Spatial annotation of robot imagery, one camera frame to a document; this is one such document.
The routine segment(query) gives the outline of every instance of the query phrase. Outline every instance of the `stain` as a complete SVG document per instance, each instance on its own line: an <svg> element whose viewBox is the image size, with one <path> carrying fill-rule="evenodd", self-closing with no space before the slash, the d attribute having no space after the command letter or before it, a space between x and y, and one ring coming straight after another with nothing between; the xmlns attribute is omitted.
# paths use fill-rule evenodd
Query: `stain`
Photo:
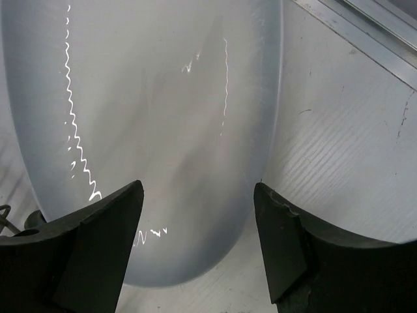
<svg viewBox="0 0 417 313"><path fill-rule="evenodd" d="M411 93L411 95L409 96L409 98L407 99L407 101L406 101L406 103L405 103L405 106L404 106L404 112L403 112L403 120L401 121L401 125L399 126L399 130L398 130L398 134L397 134L397 141L396 141L396 143L398 143L398 139L399 139L399 137L401 136L401 127L404 125L404 122L405 122L405 120L407 119L407 117L406 117L406 114L407 114L407 111L408 111L408 105L409 105L409 100L410 100L410 98L411 98L411 96L413 95L415 93L415 91L413 91L412 93Z"/></svg>
<svg viewBox="0 0 417 313"><path fill-rule="evenodd" d="M311 109L308 109L308 110L301 111L301 112L299 113L299 115L300 115L301 113L304 113L304 112L309 112L309 111L312 111L312 110L311 110Z"/></svg>

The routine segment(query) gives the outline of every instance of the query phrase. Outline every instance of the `metal table surface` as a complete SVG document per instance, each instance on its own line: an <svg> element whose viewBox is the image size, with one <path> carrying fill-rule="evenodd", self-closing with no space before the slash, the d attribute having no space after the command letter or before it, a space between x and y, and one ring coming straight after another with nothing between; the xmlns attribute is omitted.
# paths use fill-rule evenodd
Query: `metal table surface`
<svg viewBox="0 0 417 313"><path fill-rule="evenodd" d="M416 238L414 90L294 2L283 9L280 106L264 182L342 228ZM170 288L126 285L117 312L276 312L254 220L215 268Z"/></svg>

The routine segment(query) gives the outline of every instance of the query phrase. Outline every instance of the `black mark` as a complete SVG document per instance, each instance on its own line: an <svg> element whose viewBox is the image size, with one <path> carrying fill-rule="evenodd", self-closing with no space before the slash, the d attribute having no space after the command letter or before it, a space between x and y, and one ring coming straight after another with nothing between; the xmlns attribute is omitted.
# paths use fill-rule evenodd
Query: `black mark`
<svg viewBox="0 0 417 313"><path fill-rule="evenodd" d="M399 130L398 130L398 134L397 134L397 142L396 143L398 143L398 139L399 139L399 137L400 137L400 135L401 135L401 127L404 125L404 122L405 122L405 120L407 119L406 117L405 117L405 115L406 115L406 113L407 113L407 110L409 109L407 106L409 105L409 100L410 100L410 98L411 98L411 96L413 95L415 93L415 91L413 91L412 93L411 93L411 95L409 96L409 98L407 99L407 101L406 101L406 103L405 103L405 106L404 106L404 112L403 112L403 120L401 121L401 125L399 126Z"/></svg>
<svg viewBox="0 0 417 313"><path fill-rule="evenodd" d="M311 111L311 109L301 111L301 112L299 113L299 115L300 115L301 113L304 113L304 112L309 112L309 111Z"/></svg>

